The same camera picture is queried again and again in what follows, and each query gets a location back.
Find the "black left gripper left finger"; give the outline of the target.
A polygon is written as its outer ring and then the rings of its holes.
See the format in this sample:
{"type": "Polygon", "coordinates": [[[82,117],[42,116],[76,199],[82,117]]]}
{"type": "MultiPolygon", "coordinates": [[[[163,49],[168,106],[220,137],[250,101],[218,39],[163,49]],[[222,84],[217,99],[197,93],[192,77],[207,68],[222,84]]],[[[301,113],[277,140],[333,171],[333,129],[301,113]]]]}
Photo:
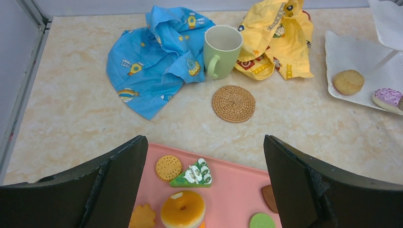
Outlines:
{"type": "Polygon", "coordinates": [[[139,135],[108,153],[37,182],[1,186],[1,227],[128,227],[147,150],[147,138],[139,135]]]}

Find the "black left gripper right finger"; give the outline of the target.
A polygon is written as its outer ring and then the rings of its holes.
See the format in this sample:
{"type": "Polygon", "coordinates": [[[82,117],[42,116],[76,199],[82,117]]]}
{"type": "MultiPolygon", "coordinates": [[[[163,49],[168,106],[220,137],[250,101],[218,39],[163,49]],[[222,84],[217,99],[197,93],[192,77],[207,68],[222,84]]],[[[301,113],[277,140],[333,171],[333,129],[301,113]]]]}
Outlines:
{"type": "Polygon", "coordinates": [[[401,184],[343,170],[272,135],[264,153],[282,227],[402,227],[401,184]]]}

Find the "green round macaron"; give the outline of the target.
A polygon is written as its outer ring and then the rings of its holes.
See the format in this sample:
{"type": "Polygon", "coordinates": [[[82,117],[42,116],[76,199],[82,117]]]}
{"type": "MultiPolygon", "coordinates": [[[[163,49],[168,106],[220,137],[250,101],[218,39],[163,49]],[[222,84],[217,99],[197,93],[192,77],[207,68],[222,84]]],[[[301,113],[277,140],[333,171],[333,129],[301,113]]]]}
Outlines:
{"type": "Polygon", "coordinates": [[[256,213],[249,220],[249,228],[275,228],[275,222],[266,213],[256,213]]]}

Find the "round tan muffin cake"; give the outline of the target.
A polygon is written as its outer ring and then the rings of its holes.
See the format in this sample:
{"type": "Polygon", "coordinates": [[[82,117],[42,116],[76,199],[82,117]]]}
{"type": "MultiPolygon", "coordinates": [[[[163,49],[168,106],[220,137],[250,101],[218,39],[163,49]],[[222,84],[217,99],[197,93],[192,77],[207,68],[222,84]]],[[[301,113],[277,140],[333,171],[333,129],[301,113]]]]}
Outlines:
{"type": "Polygon", "coordinates": [[[333,84],[338,92],[344,95],[354,95],[361,91],[365,78],[355,70],[345,70],[333,77],[333,84]]]}

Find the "purple sprinkled donut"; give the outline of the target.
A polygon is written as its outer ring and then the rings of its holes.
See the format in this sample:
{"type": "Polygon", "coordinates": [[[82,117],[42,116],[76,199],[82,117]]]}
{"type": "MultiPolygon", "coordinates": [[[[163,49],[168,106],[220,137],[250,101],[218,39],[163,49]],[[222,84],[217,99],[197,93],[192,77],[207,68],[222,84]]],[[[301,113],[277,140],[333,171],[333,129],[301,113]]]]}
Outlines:
{"type": "Polygon", "coordinates": [[[399,109],[399,102],[403,94],[400,91],[391,88],[382,88],[376,90],[372,95],[372,100],[381,108],[396,113],[403,114],[399,109]]]}

